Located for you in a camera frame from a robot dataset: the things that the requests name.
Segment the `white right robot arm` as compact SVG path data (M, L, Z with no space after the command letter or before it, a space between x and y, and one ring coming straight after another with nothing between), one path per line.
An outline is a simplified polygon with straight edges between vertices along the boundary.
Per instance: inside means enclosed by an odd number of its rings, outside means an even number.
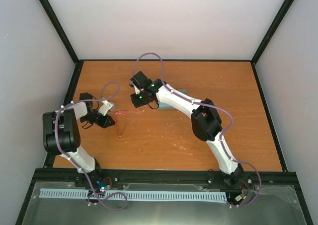
M188 116L196 138L206 142L215 156L221 179L234 186L243 175L242 165L235 159L223 135L219 108L210 99L199 100L177 91L161 79L152 81L141 71L131 77L130 86L135 93L131 101L136 108L155 102L167 104Z

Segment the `grey glasses case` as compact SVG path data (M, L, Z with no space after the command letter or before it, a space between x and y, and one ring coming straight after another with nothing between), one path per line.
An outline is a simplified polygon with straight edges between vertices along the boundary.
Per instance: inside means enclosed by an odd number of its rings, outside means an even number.
M185 101L178 97L177 95L171 93L169 90L165 88L160 89L156 93L158 102L159 102L159 109L160 110L167 110L167 109L177 109L182 111L185 108Z

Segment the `red transparent sunglasses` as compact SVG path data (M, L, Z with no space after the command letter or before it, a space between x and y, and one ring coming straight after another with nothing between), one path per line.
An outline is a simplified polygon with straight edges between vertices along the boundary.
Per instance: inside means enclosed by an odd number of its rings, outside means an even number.
M119 110L114 112L114 120L118 138L122 138L128 124L130 114L139 114L141 109L137 110Z

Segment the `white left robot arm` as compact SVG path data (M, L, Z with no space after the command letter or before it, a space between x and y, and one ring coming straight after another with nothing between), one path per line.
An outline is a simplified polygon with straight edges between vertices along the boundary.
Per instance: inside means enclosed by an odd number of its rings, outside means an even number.
M91 126L107 128L115 125L109 115L115 104L105 99L96 99L89 93L80 94L80 101L62 106L60 110L42 115L43 147L47 153L68 160L78 171L87 173L86 181L91 186L103 182L103 173L96 158L90 156L81 145L78 121Z

